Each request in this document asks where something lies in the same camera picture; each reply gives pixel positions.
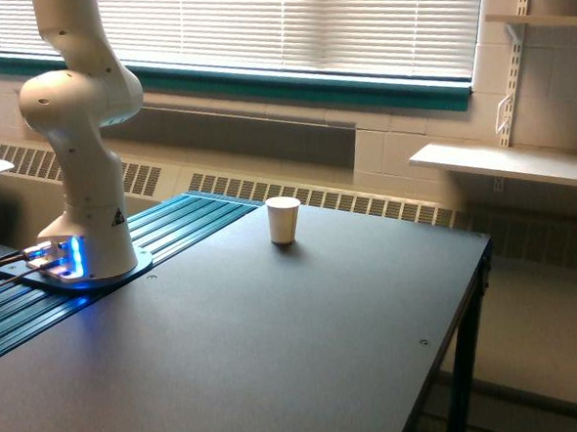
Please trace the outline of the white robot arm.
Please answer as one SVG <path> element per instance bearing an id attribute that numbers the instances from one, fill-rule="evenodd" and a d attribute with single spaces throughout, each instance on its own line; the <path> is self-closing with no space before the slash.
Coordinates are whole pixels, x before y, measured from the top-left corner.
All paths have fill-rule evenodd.
<path id="1" fill-rule="evenodd" d="M 100 130 L 133 117 L 143 103 L 137 76 L 116 57 L 97 0 L 33 0 L 42 39 L 65 60 L 26 81 L 20 111 L 45 136 L 62 170 L 65 206 L 40 238 L 57 246 L 49 269 L 62 283 L 103 281 L 138 264 L 127 226 L 119 156 Z"/>

